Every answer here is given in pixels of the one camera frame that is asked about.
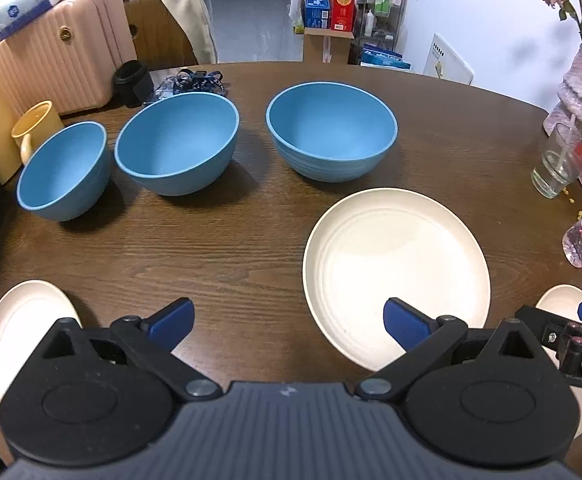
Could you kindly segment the cream plate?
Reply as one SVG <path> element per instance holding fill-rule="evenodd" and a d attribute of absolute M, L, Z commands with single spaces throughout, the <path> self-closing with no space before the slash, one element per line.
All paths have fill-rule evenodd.
<path fill-rule="evenodd" d="M 308 237 L 303 288 L 335 349 L 376 372 L 404 352 L 387 333 L 383 308 L 397 297 L 430 318 L 485 325 L 490 278 L 471 231 L 432 198 L 369 188 L 331 206 Z"/>
<path fill-rule="evenodd" d="M 536 309 L 546 311 L 559 318 L 566 318 L 572 323 L 582 324 L 578 315 L 579 305 L 582 303 L 582 290 L 574 285 L 560 284 L 548 289 L 540 297 Z M 558 321 L 540 323 L 541 343 L 548 353 L 555 367 L 563 370 L 570 379 L 571 392 L 576 397 L 579 406 L 579 425 L 575 437 L 582 435 L 582 386 L 576 386 L 573 379 L 582 379 L 582 347 L 576 344 L 582 342 L 582 336 L 574 336 L 570 340 L 561 332 L 565 325 Z"/>
<path fill-rule="evenodd" d="M 68 296 L 52 283 L 25 281 L 0 298 L 0 401 L 58 318 L 82 325 Z"/>

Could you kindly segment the blue bowl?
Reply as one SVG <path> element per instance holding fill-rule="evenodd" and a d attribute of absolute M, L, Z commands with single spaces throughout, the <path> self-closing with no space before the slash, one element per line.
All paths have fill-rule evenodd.
<path fill-rule="evenodd" d="M 282 90 L 269 102 L 265 118 L 279 155 L 298 174 L 319 182 L 369 174 L 398 137 L 398 121 L 387 104 L 335 81 Z"/>
<path fill-rule="evenodd" d="M 99 122 L 77 122 L 32 155 L 20 174 L 17 200 L 38 217 L 69 221 L 95 205 L 110 176 L 106 128 Z"/>
<path fill-rule="evenodd" d="M 157 101 L 120 131 L 114 158 L 143 188 L 183 196 L 206 188 L 228 167 L 240 116 L 225 96 L 191 92 Z"/>

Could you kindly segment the drinking glass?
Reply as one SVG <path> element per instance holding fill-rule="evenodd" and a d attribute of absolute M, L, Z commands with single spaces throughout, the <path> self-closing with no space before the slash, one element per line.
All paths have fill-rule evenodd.
<path fill-rule="evenodd" d="M 581 175 L 582 136 L 574 125 L 558 122 L 530 180 L 542 196 L 552 200 Z"/>

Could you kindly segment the yellow mug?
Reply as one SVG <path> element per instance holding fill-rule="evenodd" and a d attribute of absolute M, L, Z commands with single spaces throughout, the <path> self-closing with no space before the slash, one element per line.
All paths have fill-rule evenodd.
<path fill-rule="evenodd" d="M 29 108 L 11 129 L 23 165 L 51 136 L 64 128 L 52 101 L 42 101 Z"/>

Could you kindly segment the black cup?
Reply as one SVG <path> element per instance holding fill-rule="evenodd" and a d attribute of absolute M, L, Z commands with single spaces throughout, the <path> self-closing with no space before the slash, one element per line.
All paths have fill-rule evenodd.
<path fill-rule="evenodd" d="M 154 89 L 147 65 L 138 60 L 123 63 L 114 73 L 112 81 L 114 92 L 128 108 L 144 104 Z"/>

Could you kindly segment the pink suitcase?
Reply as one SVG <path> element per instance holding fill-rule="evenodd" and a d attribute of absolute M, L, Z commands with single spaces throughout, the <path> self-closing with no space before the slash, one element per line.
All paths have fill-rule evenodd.
<path fill-rule="evenodd" d="M 47 100 L 61 115 L 91 110 L 134 58 L 123 0 L 62 0 L 0 41 L 0 91 L 19 115 Z"/>

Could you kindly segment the blue carton box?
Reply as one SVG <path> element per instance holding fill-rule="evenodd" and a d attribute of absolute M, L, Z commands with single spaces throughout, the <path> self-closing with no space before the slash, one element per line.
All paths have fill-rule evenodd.
<path fill-rule="evenodd" d="M 330 27 L 330 0 L 304 0 L 304 26 L 328 29 Z"/>

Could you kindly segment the beige cloth on chair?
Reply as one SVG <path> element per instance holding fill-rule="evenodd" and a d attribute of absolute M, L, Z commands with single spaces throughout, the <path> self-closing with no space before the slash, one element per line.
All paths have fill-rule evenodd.
<path fill-rule="evenodd" d="M 201 64 L 216 64 L 217 50 L 211 30 L 211 18 L 204 0 L 161 0 L 175 18 Z"/>

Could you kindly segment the red carton box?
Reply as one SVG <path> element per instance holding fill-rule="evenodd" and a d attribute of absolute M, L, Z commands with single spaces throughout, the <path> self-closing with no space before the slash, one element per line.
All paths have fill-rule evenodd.
<path fill-rule="evenodd" d="M 331 0 L 331 29 L 351 32 L 355 21 L 355 0 Z"/>

